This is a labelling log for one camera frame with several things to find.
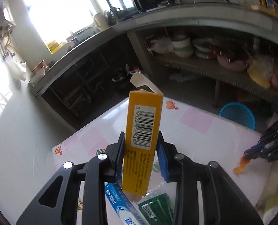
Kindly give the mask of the cream electric kettle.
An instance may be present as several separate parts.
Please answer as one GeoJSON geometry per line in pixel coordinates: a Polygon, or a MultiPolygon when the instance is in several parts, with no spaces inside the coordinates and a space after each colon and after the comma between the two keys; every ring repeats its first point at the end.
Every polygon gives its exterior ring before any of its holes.
{"type": "Polygon", "coordinates": [[[103,13],[97,13],[94,15],[93,20],[97,26],[97,28],[99,29],[99,31],[104,31],[108,28],[108,24],[107,21],[103,15],[103,13]]]}

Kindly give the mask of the orange peel piece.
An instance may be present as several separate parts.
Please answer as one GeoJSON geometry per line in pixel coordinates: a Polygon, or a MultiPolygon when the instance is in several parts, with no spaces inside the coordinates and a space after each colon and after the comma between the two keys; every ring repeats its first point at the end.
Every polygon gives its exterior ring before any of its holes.
{"type": "Polygon", "coordinates": [[[251,159],[249,159],[249,157],[244,154],[240,159],[239,165],[233,169],[233,172],[236,175],[239,175],[246,169],[246,166],[249,164],[250,161],[251,159]]]}

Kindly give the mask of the white plastic bag on shelf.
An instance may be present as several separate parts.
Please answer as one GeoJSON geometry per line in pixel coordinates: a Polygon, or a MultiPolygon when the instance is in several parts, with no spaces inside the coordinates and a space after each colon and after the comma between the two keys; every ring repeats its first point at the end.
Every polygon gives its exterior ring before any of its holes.
{"type": "Polygon", "coordinates": [[[157,54],[169,54],[174,51],[170,38],[159,38],[151,40],[151,46],[147,48],[148,52],[156,52],[157,54]]]}

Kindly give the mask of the yellow box on windowsill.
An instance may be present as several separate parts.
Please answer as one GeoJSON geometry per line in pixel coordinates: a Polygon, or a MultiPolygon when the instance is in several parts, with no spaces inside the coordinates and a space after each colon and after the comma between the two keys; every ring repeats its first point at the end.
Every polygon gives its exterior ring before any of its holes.
{"type": "Polygon", "coordinates": [[[60,44],[56,41],[51,41],[49,44],[47,44],[47,47],[51,54],[54,54],[61,48],[60,44]]]}

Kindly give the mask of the green plastic bottle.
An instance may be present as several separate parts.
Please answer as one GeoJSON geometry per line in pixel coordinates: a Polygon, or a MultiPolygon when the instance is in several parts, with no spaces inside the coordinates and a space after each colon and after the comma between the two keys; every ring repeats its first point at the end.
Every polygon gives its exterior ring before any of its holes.
{"type": "Polygon", "coordinates": [[[153,196],[138,204],[141,214],[150,225],[172,225],[173,210],[166,193],[153,196]]]}

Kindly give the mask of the blue plastic trash basket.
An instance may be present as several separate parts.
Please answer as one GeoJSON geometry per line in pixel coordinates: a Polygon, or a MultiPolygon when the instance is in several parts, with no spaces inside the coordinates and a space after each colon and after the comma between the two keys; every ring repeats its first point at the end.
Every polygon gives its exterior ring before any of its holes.
{"type": "Polygon", "coordinates": [[[228,103],[221,108],[219,116],[243,125],[253,131],[255,130],[256,120],[254,114],[244,104],[235,102],[228,103]]]}

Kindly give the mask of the pink patterned table cover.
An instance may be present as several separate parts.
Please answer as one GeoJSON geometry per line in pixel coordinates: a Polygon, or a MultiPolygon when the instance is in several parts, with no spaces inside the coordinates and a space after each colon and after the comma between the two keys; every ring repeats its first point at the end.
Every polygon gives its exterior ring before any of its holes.
{"type": "MultiPolygon", "coordinates": [[[[100,149],[117,142],[126,128],[128,99],[125,99],[52,148],[56,168],[64,162],[81,164],[100,149]]],[[[236,175],[243,152],[259,140],[260,134],[217,115],[164,98],[160,130],[166,142],[194,162],[216,161],[233,179],[252,205],[265,189],[271,164],[262,159],[251,161],[246,170],[236,175]]]]}

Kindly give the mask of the white water heater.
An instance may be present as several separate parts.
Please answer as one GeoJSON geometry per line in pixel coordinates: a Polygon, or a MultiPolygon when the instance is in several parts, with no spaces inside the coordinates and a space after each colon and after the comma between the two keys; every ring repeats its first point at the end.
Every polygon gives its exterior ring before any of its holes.
{"type": "Polygon", "coordinates": [[[2,32],[12,31],[16,27],[13,16],[8,5],[0,6],[0,35],[2,32]]]}

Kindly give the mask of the copper coloured pot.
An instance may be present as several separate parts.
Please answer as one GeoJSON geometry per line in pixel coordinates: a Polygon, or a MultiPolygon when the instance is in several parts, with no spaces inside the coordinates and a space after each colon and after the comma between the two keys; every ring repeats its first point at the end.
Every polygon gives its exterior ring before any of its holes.
{"type": "Polygon", "coordinates": [[[32,70],[32,74],[37,73],[42,67],[44,67],[45,69],[48,67],[45,60],[42,60],[39,64],[37,64],[37,66],[34,67],[34,69],[32,70]]]}

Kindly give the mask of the wooden cutting board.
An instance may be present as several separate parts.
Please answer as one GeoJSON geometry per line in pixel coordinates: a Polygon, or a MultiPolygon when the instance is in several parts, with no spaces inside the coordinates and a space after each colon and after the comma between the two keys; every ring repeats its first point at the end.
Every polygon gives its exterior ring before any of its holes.
{"type": "Polygon", "coordinates": [[[250,8],[253,11],[259,11],[259,12],[268,14],[268,15],[278,19],[278,14],[276,12],[272,11],[272,10],[267,9],[267,8],[259,7],[258,5],[251,5],[250,8]]]}

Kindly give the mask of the white bowl on counter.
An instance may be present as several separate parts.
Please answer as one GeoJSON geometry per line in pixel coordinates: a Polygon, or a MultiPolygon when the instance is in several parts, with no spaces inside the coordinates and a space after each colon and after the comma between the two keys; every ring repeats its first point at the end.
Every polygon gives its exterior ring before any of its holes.
{"type": "Polygon", "coordinates": [[[29,84],[35,86],[45,76],[45,67],[41,67],[30,79],[29,84]]]}

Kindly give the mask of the yellow cardboard box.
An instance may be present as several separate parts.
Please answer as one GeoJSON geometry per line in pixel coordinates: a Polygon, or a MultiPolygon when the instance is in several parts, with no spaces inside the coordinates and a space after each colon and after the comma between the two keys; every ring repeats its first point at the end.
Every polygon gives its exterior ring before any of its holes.
{"type": "Polygon", "coordinates": [[[129,93],[122,191],[133,202],[147,195],[157,146],[163,93],[149,78],[136,72],[130,79],[136,87],[129,93]]]}

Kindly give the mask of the stack of white bowls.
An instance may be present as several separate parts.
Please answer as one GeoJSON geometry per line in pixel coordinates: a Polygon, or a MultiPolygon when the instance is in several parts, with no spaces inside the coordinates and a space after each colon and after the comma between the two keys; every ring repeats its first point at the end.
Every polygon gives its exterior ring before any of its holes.
{"type": "Polygon", "coordinates": [[[191,57],[194,49],[191,46],[191,40],[189,37],[184,34],[177,34],[172,37],[171,41],[176,56],[182,59],[191,57]]]}

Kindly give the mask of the blue toothpaste box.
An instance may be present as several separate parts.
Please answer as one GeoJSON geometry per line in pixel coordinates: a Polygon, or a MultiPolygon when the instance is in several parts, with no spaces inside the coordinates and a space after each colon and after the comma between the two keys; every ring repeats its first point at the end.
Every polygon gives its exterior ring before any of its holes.
{"type": "Polygon", "coordinates": [[[105,182],[105,196],[123,224],[148,224],[118,183],[105,182]]]}

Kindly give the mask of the yellow plastic bag on shelf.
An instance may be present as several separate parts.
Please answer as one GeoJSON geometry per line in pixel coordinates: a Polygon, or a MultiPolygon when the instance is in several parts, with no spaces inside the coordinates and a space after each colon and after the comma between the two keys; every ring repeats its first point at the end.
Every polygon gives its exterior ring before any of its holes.
{"type": "Polygon", "coordinates": [[[251,80],[264,89],[271,86],[271,76],[274,69],[274,59],[267,55],[255,55],[247,73],[251,80]]]}

